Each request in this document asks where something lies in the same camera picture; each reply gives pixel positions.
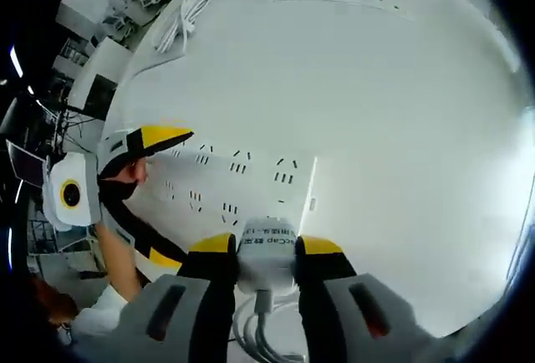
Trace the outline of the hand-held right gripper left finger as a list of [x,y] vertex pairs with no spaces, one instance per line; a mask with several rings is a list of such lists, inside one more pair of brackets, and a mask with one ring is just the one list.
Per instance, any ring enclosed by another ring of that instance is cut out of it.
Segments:
[[225,362],[235,311],[237,240],[195,243],[176,275],[147,285],[120,318],[121,362]]

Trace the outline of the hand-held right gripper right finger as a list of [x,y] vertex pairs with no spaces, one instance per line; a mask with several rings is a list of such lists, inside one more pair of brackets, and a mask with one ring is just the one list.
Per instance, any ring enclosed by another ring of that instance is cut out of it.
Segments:
[[453,344],[421,328],[413,308],[370,274],[358,274],[328,239],[298,237],[295,279],[312,362],[447,362]]

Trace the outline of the person's left hand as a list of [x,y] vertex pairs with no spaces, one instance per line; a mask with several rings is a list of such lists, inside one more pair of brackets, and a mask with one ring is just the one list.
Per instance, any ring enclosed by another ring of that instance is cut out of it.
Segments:
[[111,181],[119,183],[120,196],[130,198],[135,189],[146,182],[148,178],[147,160],[140,158],[123,168]]

